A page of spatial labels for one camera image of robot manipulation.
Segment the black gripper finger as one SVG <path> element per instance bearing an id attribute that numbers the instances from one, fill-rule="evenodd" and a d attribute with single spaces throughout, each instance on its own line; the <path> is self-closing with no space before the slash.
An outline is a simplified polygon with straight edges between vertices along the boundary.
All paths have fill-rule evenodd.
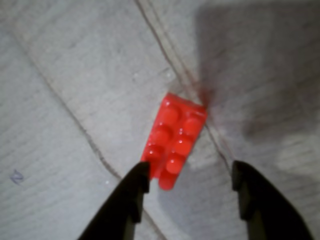
<path id="1" fill-rule="evenodd" d="M 90 221 L 80 240 L 133 240 L 150 190 L 150 164 L 136 164 Z"/>
<path id="2" fill-rule="evenodd" d="M 278 189 L 253 166 L 235 160 L 232 189 L 249 240 L 312 240 L 305 221 Z"/>

